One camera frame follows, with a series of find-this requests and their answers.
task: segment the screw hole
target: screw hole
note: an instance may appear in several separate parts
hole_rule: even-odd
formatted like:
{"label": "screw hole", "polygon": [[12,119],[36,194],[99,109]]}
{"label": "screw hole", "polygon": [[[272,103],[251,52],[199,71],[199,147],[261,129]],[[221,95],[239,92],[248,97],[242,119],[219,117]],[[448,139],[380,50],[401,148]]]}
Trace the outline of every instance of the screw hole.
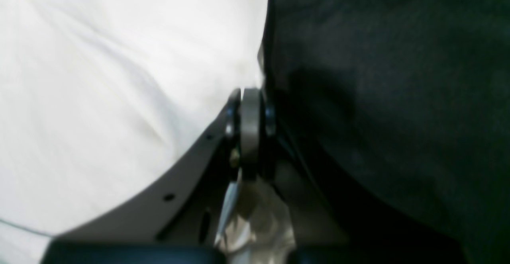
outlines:
{"label": "screw hole", "polygon": [[167,194],[163,197],[163,200],[168,202],[168,201],[172,201],[174,198],[175,198],[174,194]]}

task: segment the black fabric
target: black fabric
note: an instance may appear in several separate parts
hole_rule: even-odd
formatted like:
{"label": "black fabric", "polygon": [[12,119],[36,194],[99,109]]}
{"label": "black fabric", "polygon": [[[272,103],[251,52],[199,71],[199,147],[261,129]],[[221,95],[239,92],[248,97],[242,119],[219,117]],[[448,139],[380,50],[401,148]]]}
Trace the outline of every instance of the black fabric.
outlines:
{"label": "black fabric", "polygon": [[279,117],[473,263],[509,263],[510,0],[273,2]]}
{"label": "black fabric", "polygon": [[298,137],[294,144],[308,164],[310,176],[315,186],[320,188],[335,219],[348,233],[350,248],[461,250],[450,237],[414,221],[374,197],[339,169],[313,139]]}

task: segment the white fabric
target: white fabric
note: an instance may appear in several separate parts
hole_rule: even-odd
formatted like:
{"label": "white fabric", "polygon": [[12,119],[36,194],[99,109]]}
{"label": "white fabric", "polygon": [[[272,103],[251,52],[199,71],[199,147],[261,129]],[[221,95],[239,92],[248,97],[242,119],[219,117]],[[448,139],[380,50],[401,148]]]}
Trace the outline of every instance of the white fabric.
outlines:
{"label": "white fabric", "polygon": [[259,86],[267,0],[0,0],[0,263],[164,173]]}

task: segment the wrinkled fabric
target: wrinkled fabric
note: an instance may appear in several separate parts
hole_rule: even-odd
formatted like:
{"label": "wrinkled fabric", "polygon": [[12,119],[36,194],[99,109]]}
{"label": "wrinkled fabric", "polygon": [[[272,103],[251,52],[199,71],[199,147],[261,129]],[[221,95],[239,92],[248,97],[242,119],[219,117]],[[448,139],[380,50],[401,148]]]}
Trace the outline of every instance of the wrinkled fabric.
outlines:
{"label": "wrinkled fabric", "polygon": [[274,4],[280,117],[471,262],[509,262],[510,0]]}
{"label": "wrinkled fabric", "polygon": [[0,0],[0,262],[149,186],[259,86],[266,4]]}

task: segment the crumpled foil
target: crumpled foil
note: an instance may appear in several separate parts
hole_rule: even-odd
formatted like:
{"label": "crumpled foil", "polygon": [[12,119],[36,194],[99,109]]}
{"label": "crumpled foil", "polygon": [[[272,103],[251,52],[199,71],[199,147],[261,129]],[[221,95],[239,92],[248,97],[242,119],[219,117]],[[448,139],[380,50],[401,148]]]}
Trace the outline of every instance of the crumpled foil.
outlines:
{"label": "crumpled foil", "polygon": [[295,248],[287,205],[262,179],[244,183],[218,248],[230,264],[280,264]]}

